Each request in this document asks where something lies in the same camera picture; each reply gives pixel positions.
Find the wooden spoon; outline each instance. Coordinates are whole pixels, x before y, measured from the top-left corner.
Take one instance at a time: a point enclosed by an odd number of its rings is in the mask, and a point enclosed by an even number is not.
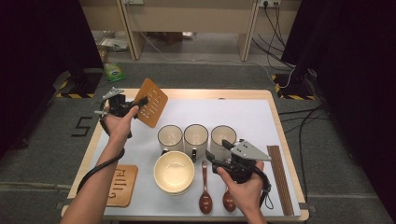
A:
[[[231,195],[230,191],[228,191],[228,188],[226,189],[223,196],[223,204],[225,210],[229,212],[233,212],[233,210],[235,210],[235,203],[233,203],[233,195]]]
[[[210,197],[209,193],[207,192],[206,186],[206,161],[202,161],[202,174],[204,176],[204,192],[199,199],[199,208],[201,212],[204,214],[209,214],[212,211],[212,198]]]

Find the glass mug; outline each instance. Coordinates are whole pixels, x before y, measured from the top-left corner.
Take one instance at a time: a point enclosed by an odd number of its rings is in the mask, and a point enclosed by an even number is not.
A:
[[[176,125],[163,126],[158,131],[158,141],[163,151],[162,154],[168,151],[183,152],[183,132]]]
[[[201,124],[192,124],[184,130],[184,152],[191,157],[192,162],[205,155],[208,137],[209,132]]]
[[[217,126],[212,130],[210,141],[210,152],[218,161],[226,161],[231,158],[231,151],[225,148],[221,141],[225,139],[231,144],[236,142],[236,132],[226,125]]]

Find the green package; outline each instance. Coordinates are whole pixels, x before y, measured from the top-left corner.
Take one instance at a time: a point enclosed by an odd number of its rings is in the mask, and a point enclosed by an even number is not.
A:
[[[107,80],[109,80],[110,82],[126,78],[125,74],[116,63],[105,63],[104,67]]]

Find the hand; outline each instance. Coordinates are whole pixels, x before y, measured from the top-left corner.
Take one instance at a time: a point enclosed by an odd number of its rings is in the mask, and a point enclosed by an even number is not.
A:
[[[264,163],[262,161],[256,161],[256,167],[262,171]],[[227,185],[228,190],[233,195],[233,201],[236,207],[238,207],[244,215],[260,210],[262,179],[258,175],[253,173],[247,182],[236,184],[222,167],[218,167],[217,171],[221,179]]]
[[[138,110],[138,105],[132,107],[128,114],[123,118],[119,118],[111,114],[106,115],[105,123],[110,134],[110,138],[125,138],[126,141],[126,137],[131,131],[132,118],[137,114]]]

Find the forearm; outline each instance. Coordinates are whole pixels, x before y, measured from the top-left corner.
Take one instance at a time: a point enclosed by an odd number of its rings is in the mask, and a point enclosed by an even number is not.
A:
[[[125,141],[126,139],[110,138],[96,165],[118,156]],[[100,223],[117,164],[117,162],[109,164],[87,180],[68,207],[61,223]]]
[[[247,219],[248,224],[266,224],[267,221],[265,220],[262,211],[254,210],[254,211],[243,211],[242,212]]]

